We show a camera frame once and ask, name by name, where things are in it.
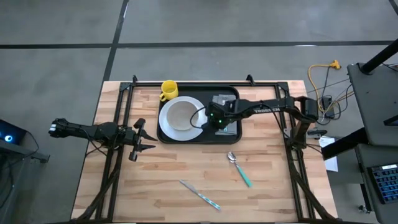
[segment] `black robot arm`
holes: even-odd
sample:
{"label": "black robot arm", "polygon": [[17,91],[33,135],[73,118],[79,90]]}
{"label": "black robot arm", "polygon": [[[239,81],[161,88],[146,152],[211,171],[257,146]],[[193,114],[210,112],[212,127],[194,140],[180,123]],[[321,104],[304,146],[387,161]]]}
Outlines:
{"label": "black robot arm", "polygon": [[89,139],[101,143],[101,147],[108,149],[116,149],[122,144],[133,146],[129,159],[137,160],[137,152],[150,149],[155,146],[141,144],[141,137],[157,141],[150,137],[144,130],[145,120],[140,118],[134,124],[134,128],[118,126],[114,122],[105,122],[102,124],[94,124],[91,126],[70,123],[64,118],[55,119],[50,127],[49,134],[54,138],[65,138],[74,136],[78,138]]}
{"label": "black robot arm", "polygon": [[[295,106],[295,102],[300,103],[300,109]],[[281,99],[260,101],[238,99],[226,101],[224,105],[211,102],[205,111],[208,121],[202,128],[216,131],[253,114],[280,111],[291,114],[299,121],[298,125],[292,129],[290,138],[294,146],[304,148],[307,130],[311,123],[315,123],[318,120],[317,102],[304,96],[297,98],[288,96]]]}

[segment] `wooden tabletop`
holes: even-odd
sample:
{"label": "wooden tabletop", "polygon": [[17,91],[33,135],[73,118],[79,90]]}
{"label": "wooden tabletop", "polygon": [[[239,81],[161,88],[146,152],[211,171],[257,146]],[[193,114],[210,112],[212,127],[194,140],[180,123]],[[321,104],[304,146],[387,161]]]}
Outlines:
{"label": "wooden tabletop", "polygon": [[[306,95],[303,81],[287,81],[292,96]],[[105,82],[95,123],[112,121],[120,82]],[[275,98],[273,87],[236,87],[240,98]],[[134,88],[129,126],[146,120],[145,130],[156,136],[159,87]],[[124,103],[121,120],[124,116]],[[156,148],[131,162],[132,147],[125,146],[114,222],[291,222],[297,220],[281,132],[272,113],[242,120],[243,135],[233,145],[163,144],[143,140]],[[233,151],[253,183],[248,188],[226,153]],[[322,156],[304,150],[310,188],[321,204],[337,216]],[[100,190],[105,157],[94,152],[84,163],[72,218],[83,213]],[[217,211],[184,187],[186,180],[221,206]],[[306,205],[303,193],[303,210]],[[104,213],[108,211],[107,203]]]}

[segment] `concrete floor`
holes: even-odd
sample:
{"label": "concrete floor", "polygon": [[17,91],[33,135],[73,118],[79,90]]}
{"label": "concrete floor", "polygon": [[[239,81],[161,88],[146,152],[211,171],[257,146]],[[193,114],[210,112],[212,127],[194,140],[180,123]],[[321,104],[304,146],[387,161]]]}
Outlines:
{"label": "concrete floor", "polygon": [[[0,44],[110,44],[122,1],[1,1]],[[120,43],[394,40],[397,22],[388,0],[130,0]],[[333,83],[347,78],[348,64],[365,62],[384,47],[118,49],[110,80],[133,74],[140,80],[243,80],[251,74],[256,80],[305,80],[310,91],[310,65],[339,60],[343,68],[330,71]],[[70,218],[87,141],[54,139],[47,131],[54,118],[93,122],[108,55],[109,49],[0,50],[0,118],[30,130],[40,150],[51,154],[48,164],[31,164],[16,223]],[[395,56],[388,62],[397,61]],[[322,86],[326,69],[312,74]],[[336,97],[348,85],[331,86],[325,94]],[[355,98],[348,103],[340,120],[322,127],[330,136],[362,127]],[[349,167],[353,159],[344,154],[339,166]],[[344,169],[330,174],[339,217],[375,223],[373,214],[358,213],[363,199],[351,180]]]}

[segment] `white plate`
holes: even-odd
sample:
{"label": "white plate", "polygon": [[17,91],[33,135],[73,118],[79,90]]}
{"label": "white plate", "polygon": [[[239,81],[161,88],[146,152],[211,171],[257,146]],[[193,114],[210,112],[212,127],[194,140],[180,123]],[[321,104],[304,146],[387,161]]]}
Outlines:
{"label": "white plate", "polygon": [[[197,108],[197,110],[199,110],[200,108],[204,107],[202,103],[200,103],[199,100],[192,98],[190,96],[179,96],[176,97],[172,100],[170,100],[169,102],[167,102],[162,110],[160,111],[159,114],[159,124],[160,124],[160,128],[162,129],[162,131],[171,139],[177,140],[177,141],[189,141],[191,139],[194,139],[196,137],[198,137],[201,133],[202,133],[202,129],[200,128],[194,128],[192,127],[191,129],[188,130],[184,130],[184,131],[179,131],[176,130],[174,128],[172,128],[169,123],[167,122],[167,112],[170,109],[170,107],[176,103],[176,102],[180,102],[180,101],[187,101],[192,103],[193,105],[195,105],[195,107]],[[201,111],[198,112],[198,122],[197,124],[193,124],[195,126],[200,127],[202,124],[207,122],[207,117],[205,115],[205,109],[202,109]]]}

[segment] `yellow mug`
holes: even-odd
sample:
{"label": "yellow mug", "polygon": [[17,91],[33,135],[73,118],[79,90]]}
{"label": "yellow mug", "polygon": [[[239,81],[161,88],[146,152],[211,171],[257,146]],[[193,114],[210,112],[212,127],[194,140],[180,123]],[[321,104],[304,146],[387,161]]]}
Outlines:
{"label": "yellow mug", "polygon": [[162,94],[159,96],[161,101],[171,100],[178,97],[177,83],[173,80],[164,81],[161,89]]}

